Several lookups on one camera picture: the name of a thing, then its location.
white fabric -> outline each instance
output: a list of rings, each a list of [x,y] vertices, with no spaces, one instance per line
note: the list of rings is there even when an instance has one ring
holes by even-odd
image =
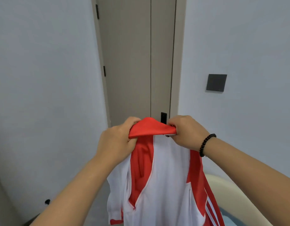
[[[202,226],[206,216],[199,212],[191,184],[186,183],[190,150],[163,135],[154,136],[153,146],[151,175],[135,209],[128,201],[131,194],[130,157],[109,175],[109,220],[120,220],[120,209],[123,208],[126,226]]]

beige door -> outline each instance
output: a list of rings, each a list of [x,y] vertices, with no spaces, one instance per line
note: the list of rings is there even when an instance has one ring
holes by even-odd
[[[96,4],[111,125],[169,116],[175,0]]]

person's right hand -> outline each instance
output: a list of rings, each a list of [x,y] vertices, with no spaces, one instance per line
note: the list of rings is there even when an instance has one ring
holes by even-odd
[[[199,151],[205,138],[210,133],[191,116],[175,116],[168,120],[168,125],[176,127],[177,135],[170,136],[180,146]]]

white wall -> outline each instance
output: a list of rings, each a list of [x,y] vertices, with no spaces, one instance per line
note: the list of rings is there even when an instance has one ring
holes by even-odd
[[[290,0],[187,0],[179,114],[290,177]]]
[[[23,220],[94,156],[106,127],[91,1],[0,0],[0,181]],[[93,209],[106,212],[105,190]]]

black beaded bracelet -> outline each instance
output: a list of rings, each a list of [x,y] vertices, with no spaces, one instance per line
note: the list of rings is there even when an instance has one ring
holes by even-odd
[[[201,156],[201,157],[204,157],[204,156],[205,156],[205,155],[203,154],[203,148],[205,147],[207,141],[210,140],[212,137],[216,137],[216,135],[215,135],[215,134],[210,134],[210,135],[208,135],[208,137],[203,141],[203,144],[202,144],[202,146],[200,147],[200,156]]]

